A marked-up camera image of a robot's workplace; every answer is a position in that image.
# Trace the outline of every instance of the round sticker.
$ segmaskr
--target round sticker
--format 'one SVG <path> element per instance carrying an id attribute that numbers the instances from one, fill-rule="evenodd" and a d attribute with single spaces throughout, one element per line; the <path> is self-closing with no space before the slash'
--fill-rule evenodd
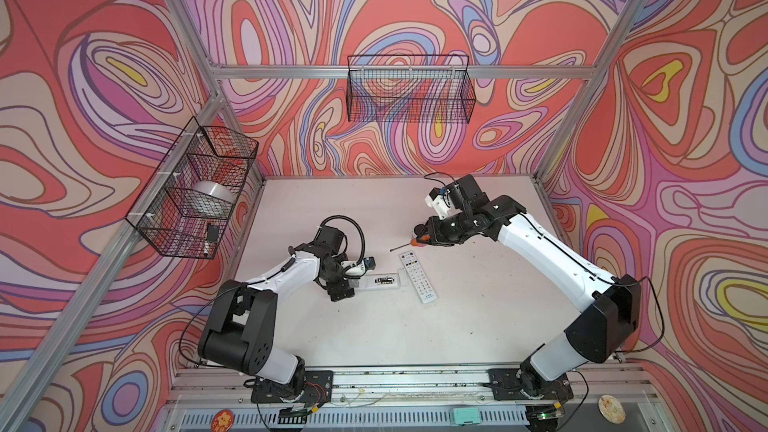
<path id="1" fill-rule="evenodd" d="M 598 401 L 600 407 L 600 413 L 603 417 L 613 424 L 621 424 L 624 419 L 627 418 L 627 414 L 624 412 L 624 407 L 621 405 L 619 399 L 612 395 L 604 395 Z"/>
<path id="2" fill-rule="evenodd" d="M 232 413 L 232 410 L 219 410 L 210 422 L 210 432 L 227 432 L 234 423 L 235 414 Z"/>

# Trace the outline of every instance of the orange screwdriver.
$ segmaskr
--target orange screwdriver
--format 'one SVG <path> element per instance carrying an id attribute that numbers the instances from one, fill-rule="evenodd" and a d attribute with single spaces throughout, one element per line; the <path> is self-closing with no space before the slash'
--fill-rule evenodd
<path id="1" fill-rule="evenodd" d="M 422 235 L 422 236 L 421 236 L 421 237 L 420 237 L 418 240 L 423 240 L 423 241 L 427 241 L 427 240 L 429 240 L 429 234 L 427 234 L 427 235 Z M 408 242 L 407 244 L 405 244 L 405 245 L 400 245 L 400 246 L 398 246 L 398 247 L 395 247 L 395 248 L 390 248 L 390 249 L 389 249 L 389 251 L 390 251 L 390 252 L 394 252 L 395 250 L 397 250 L 397 249 L 399 249 L 399 248 L 408 247 L 409 245 L 410 245 L 411 247 L 421 247 L 421 246 L 423 246 L 423 245 L 426 245 L 426 244 L 421 244 L 420 242 L 417 242 L 417 239 L 415 239 L 415 238 L 412 238 L 412 239 L 411 239 L 411 241 L 410 241 L 410 242 Z"/>

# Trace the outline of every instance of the black wire basket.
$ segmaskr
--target black wire basket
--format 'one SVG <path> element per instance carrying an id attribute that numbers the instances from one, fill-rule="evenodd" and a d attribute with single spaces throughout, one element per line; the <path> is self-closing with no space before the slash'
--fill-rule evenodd
<path id="1" fill-rule="evenodd" d="M 130 212 L 126 219 L 160 255 L 214 258 L 258 148 L 257 141 L 235 130 L 197 124 L 158 195 L 145 211 Z"/>
<path id="2" fill-rule="evenodd" d="M 464 54 L 348 56 L 347 118 L 469 123 L 476 97 L 468 64 Z"/>

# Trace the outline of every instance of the green box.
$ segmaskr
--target green box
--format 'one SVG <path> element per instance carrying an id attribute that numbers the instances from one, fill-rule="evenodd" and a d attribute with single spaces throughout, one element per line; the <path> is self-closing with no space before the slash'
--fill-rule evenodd
<path id="1" fill-rule="evenodd" d="M 452 425 L 477 425 L 482 422 L 480 410 L 476 407 L 460 407 L 451 409 Z"/>

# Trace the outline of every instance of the psychedelic patterned wall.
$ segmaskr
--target psychedelic patterned wall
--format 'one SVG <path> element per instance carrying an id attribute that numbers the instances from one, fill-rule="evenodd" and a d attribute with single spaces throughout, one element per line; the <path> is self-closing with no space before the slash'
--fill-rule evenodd
<path id="1" fill-rule="evenodd" d="M 206 98 L 162 0 L 0 0 L 0 394 Z M 136 247 L 30 430 L 148 427 L 253 193 L 214 261 Z"/>
<path id="2" fill-rule="evenodd" d="M 262 144 L 267 176 L 512 174 L 535 170 L 581 81 L 475 84 L 483 96 L 469 124 L 350 123 L 346 80 L 284 80 L 274 95 L 258 83 L 232 80 L 239 93 L 227 89 L 227 96 L 244 131 Z"/>
<path id="3" fill-rule="evenodd" d="M 596 99 L 546 181 L 571 245 L 651 276 L 682 430 L 768 430 L 768 0 L 651 0 Z"/>
<path id="4" fill-rule="evenodd" d="M 626 0 L 186 0 L 213 62 L 346 64 L 353 53 L 591 64 Z M 533 172 L 580 81 L 478 80 L 469 126 L 350 124 L 344 80 L 232 80 L 267 175 Z"/>

